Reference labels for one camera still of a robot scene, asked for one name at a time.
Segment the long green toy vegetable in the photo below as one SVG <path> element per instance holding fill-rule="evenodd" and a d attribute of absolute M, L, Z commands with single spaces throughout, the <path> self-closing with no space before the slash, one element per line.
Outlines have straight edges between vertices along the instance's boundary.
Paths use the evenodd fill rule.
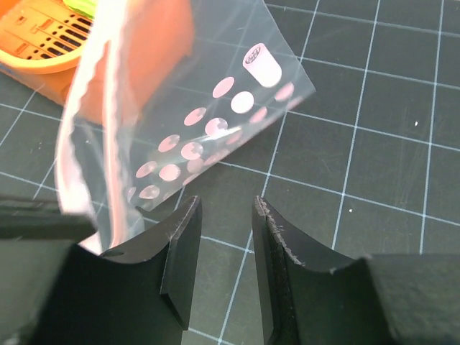
<path fill-rule="evenodd" d="M 93 18 L 98 0 L 63 0 L 64 4 L 76 13 Z"/>

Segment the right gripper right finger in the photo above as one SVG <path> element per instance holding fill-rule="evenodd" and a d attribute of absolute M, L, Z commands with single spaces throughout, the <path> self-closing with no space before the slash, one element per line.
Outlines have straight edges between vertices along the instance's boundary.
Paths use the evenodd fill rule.
<path fill-rule="evenodd" d="M 265 344 L 457 344 L 459 256 L 352 259 L 252 206 Z"/>

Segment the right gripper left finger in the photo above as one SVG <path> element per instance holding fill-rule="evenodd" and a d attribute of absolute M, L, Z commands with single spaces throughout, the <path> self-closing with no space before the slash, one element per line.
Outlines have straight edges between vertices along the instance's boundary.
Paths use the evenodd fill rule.
<path fill-rule="evenodd" d="M 201 200 L 193 196 L 99 255 L 81 241 L 1 239 L 1 342 L 180 344 L 201 229 Z"/>

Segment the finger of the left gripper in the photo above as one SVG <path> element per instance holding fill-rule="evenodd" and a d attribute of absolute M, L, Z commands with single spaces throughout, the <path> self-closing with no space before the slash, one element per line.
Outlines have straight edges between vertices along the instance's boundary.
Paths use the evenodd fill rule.
<path fill-rule="evenodd" d="M 86 215 L 63 214 L 55 201 L 1 197 L 2 240 L 83 241 L 95 233 Z"/>

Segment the pink dotted zip bag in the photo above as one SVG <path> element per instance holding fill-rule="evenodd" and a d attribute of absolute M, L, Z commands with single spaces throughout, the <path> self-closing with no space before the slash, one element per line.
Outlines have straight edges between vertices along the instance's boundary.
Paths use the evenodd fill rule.
<path fill-rule="evenodd" d="M 263 1 L 99 1 L 63 109 L 55 184 L 94 254 L 314 92 Z"/>

